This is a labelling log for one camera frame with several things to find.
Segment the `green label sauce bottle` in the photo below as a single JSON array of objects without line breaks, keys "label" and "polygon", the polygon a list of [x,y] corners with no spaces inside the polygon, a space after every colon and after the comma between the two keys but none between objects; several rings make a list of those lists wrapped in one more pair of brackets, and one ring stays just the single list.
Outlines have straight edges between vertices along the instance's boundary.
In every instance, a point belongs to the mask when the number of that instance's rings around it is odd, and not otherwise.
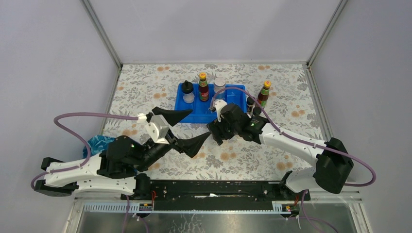
[{"label": "green label sauce bottle", "polygon": [[266,80],[257,96],[257,100],[262,108],[265,108],[271,88],[271,82]]}]

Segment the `silver lid spice tin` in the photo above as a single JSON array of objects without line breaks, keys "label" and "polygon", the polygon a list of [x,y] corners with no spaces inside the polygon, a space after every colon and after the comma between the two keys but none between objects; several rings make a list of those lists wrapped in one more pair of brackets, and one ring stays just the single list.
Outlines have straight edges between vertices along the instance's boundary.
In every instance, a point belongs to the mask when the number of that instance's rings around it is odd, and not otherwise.
[{"label": "silver lid spice tin", "polygon": [[219,94],[217,94],[217,92],[219,92],[220,90],[224,89],[226,86],[226,80],[224,78],[220,78],[220,77],[216,77],[214,79],[214,92],[215,92],[215,99],[221,99],[224,100],[225,98],[225,91],[220,92]]}]

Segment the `yellow cap sauce bottle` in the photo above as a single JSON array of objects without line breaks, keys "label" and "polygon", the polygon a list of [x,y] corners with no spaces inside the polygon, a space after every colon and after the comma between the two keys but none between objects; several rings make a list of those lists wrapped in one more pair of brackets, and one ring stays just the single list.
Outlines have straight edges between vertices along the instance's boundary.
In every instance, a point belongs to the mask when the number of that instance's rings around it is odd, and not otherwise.
[{"label": "yellow cap sauce bottle", "polygon": [[209,88],[207,82],[207,74],[201,72],[199,74],[199,98],[201,101],[206,102],[209,99]]}]

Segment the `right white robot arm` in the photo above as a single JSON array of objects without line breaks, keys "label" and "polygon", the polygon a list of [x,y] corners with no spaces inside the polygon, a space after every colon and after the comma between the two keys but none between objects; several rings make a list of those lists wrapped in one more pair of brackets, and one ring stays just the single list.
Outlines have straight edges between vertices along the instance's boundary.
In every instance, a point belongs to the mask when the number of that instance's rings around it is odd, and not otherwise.
[{"label": "right white robot arm", "polygon": [[234,103],[224,104],[217,110],[217,118],[207,128],[218,145],[237,135],[245,141],[272,146],[308,162],[309,168],[287,172],[280,181],[278,192],[285,200],[312,188],[339,194],[354,166],[352,159],[342,155],[346,149],[340,140],[314,140],[276,129],[267,118],[250,117]]}]

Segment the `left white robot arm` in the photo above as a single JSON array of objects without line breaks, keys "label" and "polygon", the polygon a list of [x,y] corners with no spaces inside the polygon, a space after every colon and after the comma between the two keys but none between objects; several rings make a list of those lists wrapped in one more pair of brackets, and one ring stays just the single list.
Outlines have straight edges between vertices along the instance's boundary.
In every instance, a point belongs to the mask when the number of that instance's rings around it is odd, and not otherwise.
[{"label": "left white robot arm", "polygon": [[175,111],[155,107],[146,114],[122,116],[123,120],[144,124],[149,139],[139,143],[121,135],[96,155],[91,154],[90,145],[84,142],[86,158],[71,162],[46,157],[41,165],[43,172],[33,178],[31,188],[51,197],[107,192],[121,194],[124,198],[147,199],[152,190],[145,171],[171,150],[194,157],[210,136],[210,132],[206,132],[181,139],[172,133],[171,127],[190,113],[190,109]]}]

